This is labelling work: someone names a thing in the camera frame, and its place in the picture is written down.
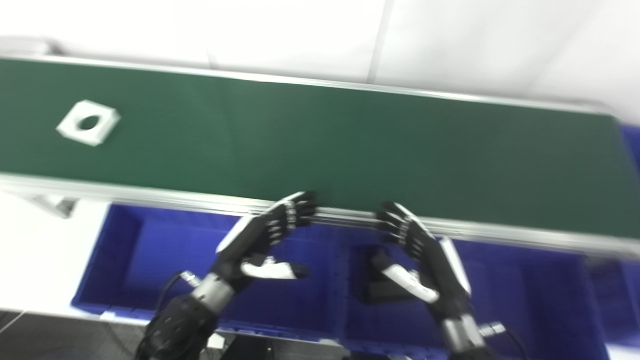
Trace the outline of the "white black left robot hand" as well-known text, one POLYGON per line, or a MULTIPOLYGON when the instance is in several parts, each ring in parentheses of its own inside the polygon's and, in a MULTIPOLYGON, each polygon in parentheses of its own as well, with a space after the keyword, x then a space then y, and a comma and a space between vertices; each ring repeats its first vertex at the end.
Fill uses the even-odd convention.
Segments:
POLYGON ((226 282, 235 294, 246 289, 254 279, 307 278, 306 264, 274 259, 269 251, 285 240, 289 232, 308 226, 317 206, 316 192, 298 191, 258 215, 243 216, 215 249, 210 272, 226 282))

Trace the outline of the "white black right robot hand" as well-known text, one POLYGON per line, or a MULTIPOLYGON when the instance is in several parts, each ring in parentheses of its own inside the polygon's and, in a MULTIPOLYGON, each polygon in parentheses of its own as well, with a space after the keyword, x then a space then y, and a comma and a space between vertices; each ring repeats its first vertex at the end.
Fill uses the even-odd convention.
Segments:
POLYGON ((471 314, 471 287, 453 242, 436 238, 417 215, 397 202, 383 202, 376 227, 384 242, 397 244, 415 260, 426 278, 422 284, 439 294, 427 307, 436 322, 471 314))

